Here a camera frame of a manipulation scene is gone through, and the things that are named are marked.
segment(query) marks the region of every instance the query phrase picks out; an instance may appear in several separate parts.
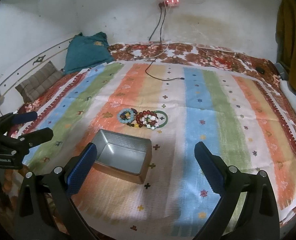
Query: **pile of bracelets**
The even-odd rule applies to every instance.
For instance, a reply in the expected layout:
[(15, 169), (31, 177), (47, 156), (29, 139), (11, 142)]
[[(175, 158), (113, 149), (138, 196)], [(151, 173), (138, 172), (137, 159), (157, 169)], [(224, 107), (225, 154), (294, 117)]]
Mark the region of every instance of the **pile of bracelets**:
[[(166, 120), (163, 124), (158, 124), (159, 117), (157, 114), (162, 114), (165, 116)], [(163, 111), (138, 111), (134, 108), (122, 109), (117, 116), (119, 122), (124, 123), (131, 127), (146, 127), (148, 129), (155, 130), (156, 128), (161, 128), (168, 122), (168, 116)]]

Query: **white headboard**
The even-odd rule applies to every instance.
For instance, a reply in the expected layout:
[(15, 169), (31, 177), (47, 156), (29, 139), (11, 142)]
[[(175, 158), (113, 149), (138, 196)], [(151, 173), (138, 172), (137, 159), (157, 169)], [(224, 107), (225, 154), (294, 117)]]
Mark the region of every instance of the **white headboard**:
[(77, 33), (56, 39), (23, 57), (0, 76), (0, 116), (17, 111), (23, 105), (22, 96), (15, 87), (37, 72), (49, 60), (60, 70), (66, 62), (67, 48)]

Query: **white wall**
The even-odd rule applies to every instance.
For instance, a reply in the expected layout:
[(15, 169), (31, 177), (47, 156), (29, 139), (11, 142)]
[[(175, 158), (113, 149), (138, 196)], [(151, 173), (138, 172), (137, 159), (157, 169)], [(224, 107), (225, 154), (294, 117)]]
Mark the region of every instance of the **white wall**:
[[(157, 4), (157, 0), (2, 0), (0, 74), (29, 52), (71, 32), (103, 31), (110, 44), (147, 41), (159, 18)], [(179, 8), (167, 14), (163, 38), (223, 46), (275, 62), (279, 4), (280, 0), (180, 0)], [(153, 40), (158, 40), (158, 31)]]
[(41, 45), (78, 30), (75, 0), (1, 0), (0, 75)]

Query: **metal box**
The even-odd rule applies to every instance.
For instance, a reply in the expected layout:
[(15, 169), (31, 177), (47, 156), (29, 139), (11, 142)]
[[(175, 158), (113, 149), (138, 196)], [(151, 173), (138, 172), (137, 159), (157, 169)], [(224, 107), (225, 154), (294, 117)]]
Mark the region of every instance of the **metal box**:
[(151, 140), (100, 129), (92, 143), (97, 147), (93, 167), (101, 172), (143, 184), (152, 157)]

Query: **green stripe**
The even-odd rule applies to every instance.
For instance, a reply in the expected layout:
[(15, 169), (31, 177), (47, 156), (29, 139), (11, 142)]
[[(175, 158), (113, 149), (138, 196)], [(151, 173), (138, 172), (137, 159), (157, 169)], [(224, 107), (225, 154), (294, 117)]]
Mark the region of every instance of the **green stripe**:
[[(213, 108), (216, 111), (221, 158), (227, 166), (234, 165), (240, 171), (247, 172), (251, 166), (249, 152), (245, 144), (245, 136), (235, 111), (221, 89), (221, 84), (214, 71), (203, 70), (204, 80), (212, 98)], [(225, 232), (232, 231), (243, 208), (246, 194), (241, 194)]]
[[(62, 143), (59, 146), (56, 146), (55, 143), (57, 141), (65, 141), (72, 125), (79, 121), (82, 117), (82, 114), (77, 115), (77, 113), (79, 111), (83, 111), (85, 113), (89, 109), (91, 100), (87, 101), (86, 98), (89, 96), (94, 97), (122, 67), (123, 64), (121, 63), (107, 65), (104, 71), (100, 73), (83, 92), (79, 93), (79, 96), (71, 103), (61, 119), (53, 126), (53, 139), (49, 142), (41, 144), (29, 161), (28, 166), (31, 171), (37, 172), (44, 166), (44, 157), (52, 158), (60, 152)], [(69, 128), (65, 128), (65, 125), (67, 124), (70, 124), (71, 126)]]

